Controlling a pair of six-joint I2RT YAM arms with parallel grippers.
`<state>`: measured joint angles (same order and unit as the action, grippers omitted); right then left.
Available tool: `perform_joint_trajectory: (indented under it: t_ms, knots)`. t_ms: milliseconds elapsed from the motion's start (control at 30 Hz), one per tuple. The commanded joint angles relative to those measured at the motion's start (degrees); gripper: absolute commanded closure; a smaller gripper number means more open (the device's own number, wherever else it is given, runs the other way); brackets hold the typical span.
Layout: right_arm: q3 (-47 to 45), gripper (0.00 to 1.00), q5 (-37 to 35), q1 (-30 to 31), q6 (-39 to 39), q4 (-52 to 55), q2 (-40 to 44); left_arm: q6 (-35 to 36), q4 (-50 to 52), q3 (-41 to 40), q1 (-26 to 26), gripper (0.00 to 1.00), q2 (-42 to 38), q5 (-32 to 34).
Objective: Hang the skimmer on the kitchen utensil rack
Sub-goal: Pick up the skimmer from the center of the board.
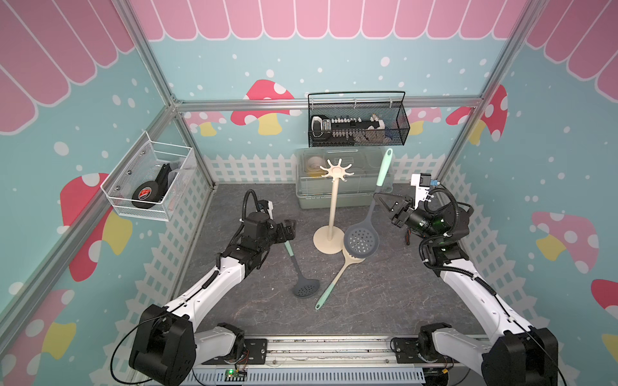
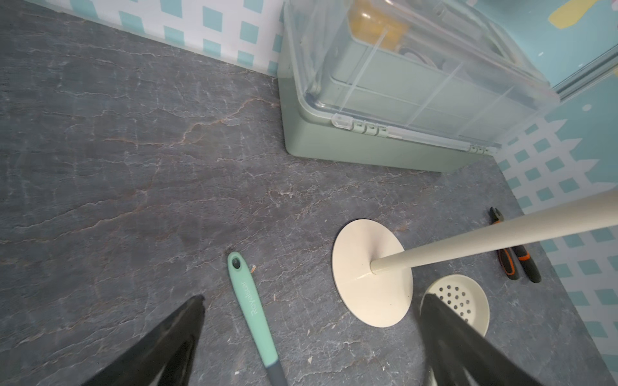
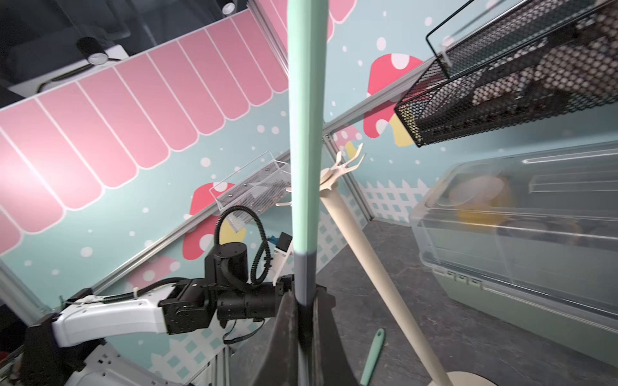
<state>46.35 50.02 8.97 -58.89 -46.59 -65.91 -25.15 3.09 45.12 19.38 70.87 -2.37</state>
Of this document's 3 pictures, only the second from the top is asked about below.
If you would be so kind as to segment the grey skimmer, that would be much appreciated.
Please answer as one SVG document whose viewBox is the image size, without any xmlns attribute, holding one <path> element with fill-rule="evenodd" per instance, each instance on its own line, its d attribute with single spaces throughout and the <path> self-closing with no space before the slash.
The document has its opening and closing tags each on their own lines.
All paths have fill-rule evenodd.
<svg viewBox="0 0 618 386">
<path fill-rule="evenodd" d="M 227 258 L 229 277 L 271 385 L 288 385 L 249 266 L 238 252 Z"/>
</svg>

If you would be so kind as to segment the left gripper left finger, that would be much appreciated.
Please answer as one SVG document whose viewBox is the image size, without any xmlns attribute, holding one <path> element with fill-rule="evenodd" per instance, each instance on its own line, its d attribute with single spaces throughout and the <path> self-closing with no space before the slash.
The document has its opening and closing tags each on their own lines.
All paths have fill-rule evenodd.
<svg viewBox="0 0 618 386">
<path fill-rule="evenodd" d="M 86 385 L 187 385 L 204 324 L 204 296 L 189 298 Z"/>
</svg>

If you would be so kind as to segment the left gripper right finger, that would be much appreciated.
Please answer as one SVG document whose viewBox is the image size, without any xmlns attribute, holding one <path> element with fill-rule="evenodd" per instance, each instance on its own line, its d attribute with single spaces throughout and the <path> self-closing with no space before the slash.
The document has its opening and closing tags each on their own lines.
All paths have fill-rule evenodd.
<svg viewBox="0 0 618 386">
<path fill-rule="evenodd" d="M 539 385 L 434 294 L 421 306 L 421 335 L 438 385 Z"/>
</svg>

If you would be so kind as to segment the cream skimmer green handle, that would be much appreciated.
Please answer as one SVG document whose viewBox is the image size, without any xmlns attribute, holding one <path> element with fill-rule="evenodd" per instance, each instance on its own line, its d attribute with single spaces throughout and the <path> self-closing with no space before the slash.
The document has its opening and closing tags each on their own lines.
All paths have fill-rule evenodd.
<svg viewBox="0 0 618 386">
<path fill-rule="evenodd" d="M 461 274 L 448 275 L 434 281 L 423 296 L 428 294 L 435 295 L 476 332 L 486 336 L 490 322 L 489 300 L 475 280 Z"/>
</svg>

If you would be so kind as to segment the cream utensil rack stand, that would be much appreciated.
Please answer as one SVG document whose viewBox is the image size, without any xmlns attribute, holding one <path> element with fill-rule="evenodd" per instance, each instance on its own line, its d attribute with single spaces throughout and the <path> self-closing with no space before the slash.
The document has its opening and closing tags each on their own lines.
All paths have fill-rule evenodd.
<svg viewBox="0 0 618 386">
<path fill-rule="evenodd" d="M 344 305 L 355 317 L 370 326 L 389 327 L 410 308 L 415 267 L 616 224 L 615 190 L 409 250 L 380 223 L 354 220 L 336 237 L 332 273 Z"/>
</svg>

